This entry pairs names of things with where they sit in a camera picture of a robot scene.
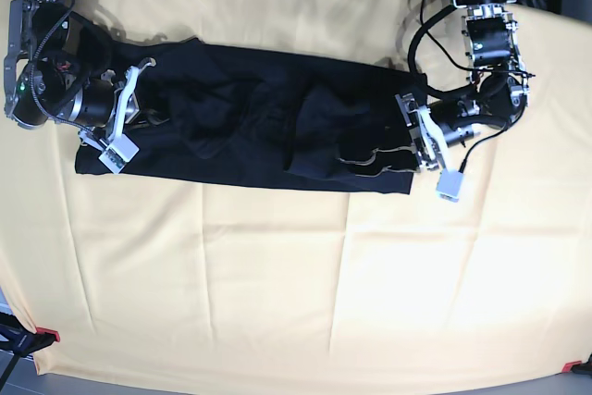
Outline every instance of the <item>black cloth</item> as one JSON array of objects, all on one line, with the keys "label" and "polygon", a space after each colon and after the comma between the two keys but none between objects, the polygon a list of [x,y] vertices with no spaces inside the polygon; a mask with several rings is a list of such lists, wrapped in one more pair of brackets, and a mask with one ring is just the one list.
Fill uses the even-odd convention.
[{"label": "black cloth", "polygon": [[[142,73],[137,96],[143,109],[170,120],[126,129],[140,151],[123,173],[243,187],[409,193],[412,173],[362,177],[340,160],[349,153],[356,162],[370,159],[385,129],[390,148],[410,145],[395,100],[398,93],[419,94],[409,73],[197,39],[147,47],[114,43],[111,65],[121,76],[145,57],[157,64]],[[97,157],[93,148],[81,147],[76,171],[108,173]],[[409,155],[391,164],[417,167]]]}]

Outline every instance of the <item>metal bracket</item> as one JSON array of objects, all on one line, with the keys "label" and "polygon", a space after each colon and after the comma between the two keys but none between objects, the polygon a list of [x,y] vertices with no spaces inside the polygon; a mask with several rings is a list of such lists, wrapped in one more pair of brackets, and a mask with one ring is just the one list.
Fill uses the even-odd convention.
[{"label": "metal bracket", "polygon": [[[467,7],[467,14],[466,16],[463,16],[462,35],[464,36],[464,44],[466,47],[466,55],[469,59],[469,67],[475,67],[474,51],[481,49],[477,48],[476,46],[478,45],[478,43],[474,43],[471,39],[471,35],[469,34],[469,22],[473,20],[493,18],[499,18],[504,21],[504,23],[506,24],[506,30],[508,31],[508,35],[510,37],[510,44],[512,46],[512,58],[508,61],[508,68],[526,72],[526,66],[524,64],[524,61],[522,60],[522,54],[520,52],[520,47],[518,46],[518,22],[514,18],[513,13],[507,11],[504,5],[500,4],[488,4]],[[469,80],[475,81],[475,75],[476,73],[473,73],[471,77],[469,77]],[[528,104],[528,96],[530,94],[528,77],[520,75],[518,76],[521,77],[521,85],[516,86],[512,89],[512,102],[515,103],[517,99],[518,104],[520,104],[521,96],[524,96],[525,102]]]},{"label": "metal bracket", "polygon": [[80,139],[84,143],[101,151],[99,160],[115,174],[120,173],[133,156],[140,151],[138,146],[123,134],[123,127],[132,118],[129,113],[130,105],[137,105],[134,91],[138,85],[138,78],[145,69],[155,66],[154,59],[146,58],[139,67],[129,67],[126,71],[127,82],[117,99],[115,114],[107,124],[109,130],[107,130],[106,140],[102,141],[104,146],[90,138],[86,131],[79,132]]},{"label": "metal bracket", "polygon": [[436,193],[440,198],[458,202],[463,174],[452,169],[450,150],[442,128],[432,119],[429,107],[417,106],[412,94],[396,96],[413,140],[419,167],[428,170],[442,168]]},{"label": "metal bracket", "polygon": [[4,111],[7,117],[12,118],[12,113],[17,106],[17,62],[21,58],[21,33],[22,33],[22,0],[10,2],[8,19],[8,52],[4,59],[4,94],[6,97]]}]

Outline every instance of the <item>black cable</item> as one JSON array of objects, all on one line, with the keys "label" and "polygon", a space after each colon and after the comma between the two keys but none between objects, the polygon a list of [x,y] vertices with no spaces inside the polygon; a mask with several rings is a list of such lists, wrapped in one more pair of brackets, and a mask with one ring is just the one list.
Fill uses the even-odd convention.
[{"label": "black cable", "polygon": [[76,76],[76,79],[70,84],[61,99],[52,106],[52,110],[48,110],[53,111],[54,114],[59,114],[62,108],[76,97],[78,91],[84,86],[89,78],[101,76],[111,65],[112,47],[109,34],[99,26],[95,25],[91,20],[88,20],[75,11],[71,11],[69,16],[77,20],[84,30],[87,30],[92,34],[103,48],[103,54],[101,59],[99,59],[94,66],[89,63],[80,62],[80,72]]},{"label": "black cable", "polygon": [[39,100],[39,96],[37,95],[37,91],[35,90],[35,69],[37,68],[37,62],[39,61],[39,56],[41,55],[41,52],[43,51],[43,48],[45,47],[45,45],[47,44],[47,42],[51,39],[51,37],[54,35],[54,33],[56,32],[56,30],[62,25],[62,23],[64,23],[65,20],[68,19],[70,13],[72,12],[72,9],[74,9],[74,5],[76,3],[76,0],[70,0],[70,6],[68,7],[68,9],[66,10],[66,12],[64,13],[64,15],[57,20],[57,22],[55,23],[55,25],[51,28],[50,31],[47,32],[47,34],[45,34],[45,37],[43,37],[43,39],[41,40],[41,43],[39,43],[39,46],[37,47],[37,50],[35,51],[35,54],[33,55],[33,57],[31,58],[31,73],[30,73],[30,87],[31,87],[31,95],[33,97],[33,102],[37,105],[37,107],[39,108],[39,110],[48,118],[51,119],[55,122],[59,122],[62,124],[68,124],[71,125],[72,127],[76,127],[79,130],[85,131],[88,133],[90,138],[95,139],[95,141],[97,143],[99,143],[95,136],[93,135],[93,131],[88,128],[85,127],[81,124],[79,124],[78,122],[72,122],[71,120],[66,120],[63,119],[61,117],[57,117],[52,115],[51,113],[49,113],[41,104],[41,101]]},{"label": "black cable", "polygon": [[440,99],[442,101],[457,101],[461,97],[466,95],[472,95],[476,93],[476,87],[473,84],[465,85],[459,89],[443,92],[441,90],[437,90],[433,87],[430,87],[427,84],[426,77],[420,74],[417,68],[417,61],[415,57],[417,55],[417,48],[419,47],[419,43],[422,42],[424,36],[441,20],[445,19],[447,16],[452,14],[456,11],[456,7],[454,5],[445,6],[442,10],[440,10],[436,15],[430,18],[421,28],[417,31],[414,35],[413,39],[411,40],[411,44],[409,45],[409,54],[407,55],[407,63],[409,64],[409,71],[413,78],[415,79],[417,86],[426,94]]},{"label": "black cable", "polygon": [[[426,0],[422,0],[422,5],[421,8],[419,10],[419,22],[424,25],[424,11],[426,9]],[[460,65],[459,63],[456,62],[456,60],[454,60],[454,58],[452,58],[452,56],[450,55],[450,53],[446,50],[446,48],[444,48],[444,45],[442,45],[433,35],[431,32],[427,32],[426,35],[432,40],[432,42],[434,42],[438,48],[442,51],[442,53],[444,53],[444,55],[448,58],[448,60],[452,63],[453,66],[455,66],[457,69],[460,69],[462,71],[467,71],[467,72],[473,72],[473,73],[500,73],[500,74],[520,74],[522,76],[526,76],[528,78],[532,78],[534,77],[533,74],[528,73],[526,71],[522,71],[521,69],[503,69],[503,68],[468,68],[468,67],[463,67],[462,65]]]},{"label": "black cable", "polygon": [[473,146],[469,149],[469,151],[466,152],[466,155],[464,156],[464,159],[462,160],[461,167],[459,168],[459,172],[464,173],[464,170],[466,169],[466,166],[469,163],[469,156],[475,150],[475,148],[477,148],[479,145],[481,145],[484,142],[491,141],[492,139],[497,138],[501,134],[503,134],[506,131],[508,131],[509,129],[511,129],[514,125],[516,125],[520,121],[520,119],[522,119],[522,116],[524,115],[525,108],[526,108],[526,103],[524,103],[524,105],[522,106],[522,109],[520,111],[520,115],[518,116],[518,118],[516,118],[516,120],[513,121],[513,123],[511,123],[510,121],[506,121],[506,125],[500,131],[498,131],[497,133],[493,133],[491,136],[487,136],[486,138],[483,138],[480,141],[475,142],[473,144]]}]

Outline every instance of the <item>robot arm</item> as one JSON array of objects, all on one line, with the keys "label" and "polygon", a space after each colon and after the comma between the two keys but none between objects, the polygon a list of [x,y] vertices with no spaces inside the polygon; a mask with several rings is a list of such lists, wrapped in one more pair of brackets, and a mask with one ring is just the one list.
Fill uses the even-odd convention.
[{"label": "robot arm", "polygon": [[[458,200],[468,155],[476,145],[458,170],[451,164],[450,147],[474,138],[478,125],[494,127],[499,130],[496,135],[501,134],[527,106],[532,75],[525,71],[520,55],[517,23],[505,9],[505,4],[514,1],[450,0],[413,37],[408,62],[421,97],[408,93],[396,100],[419,169],[442,169],[438,194],[446,199]],[[141,125],[142,116],[150,121],[151,110],[139,105],[134,90],[139,76],[155,62],[144,60],[130,67],[125,76],[110,71],[110,36],[73,12],[73,2],[15,0],[11,4],[4,63],[5,112],[26,129],[39,128],[47,120],[77,127],[82,141],[99,150],[102,162],[118,173],[138,152],[124,127]],[[469,67],[463,69],[469,77],[467,85],[446,92],[432,87],[428,77],[419,73],[415,56],[430,29],[456,9],[466,10],[462,34]],[[81,30],[79,46],[70,48],[76,41],[71,36],[75,29]],[[84,51],[85,45],[91,51]],[[20,60],[26,60],[27,66],[17,78]],[[429,103],[428,96],[435,102]],[[394,148],[376,148],[377,153],[381,151],[393,152]],[[355,165],[355,174],[373,176],[389,170],[392,166],[386,158],[377,156],[377,163]]]}]

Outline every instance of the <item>black fabric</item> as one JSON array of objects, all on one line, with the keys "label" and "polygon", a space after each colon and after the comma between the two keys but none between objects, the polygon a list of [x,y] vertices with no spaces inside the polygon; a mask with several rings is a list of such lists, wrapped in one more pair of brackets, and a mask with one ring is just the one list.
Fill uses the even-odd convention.
[{"label": "black fabric", "polygon": [[[411,173],[360,177],[340,160],[344,153],[370,158],[384,129],[402,129],[389,130],[389,145],[410,144],[395,100],[420,94],[409,73],[197,39],[114,43],[112,67],[121,76],[147,56],[157,65],[144,71],[137,95],[143,109],[170,120],[126,130],[140,152],[124,173],[244,187],[410,191]],[[107,173],[97,155],[81,147],[76,171]],[[391,164],[417,167],[409,155]]]}]

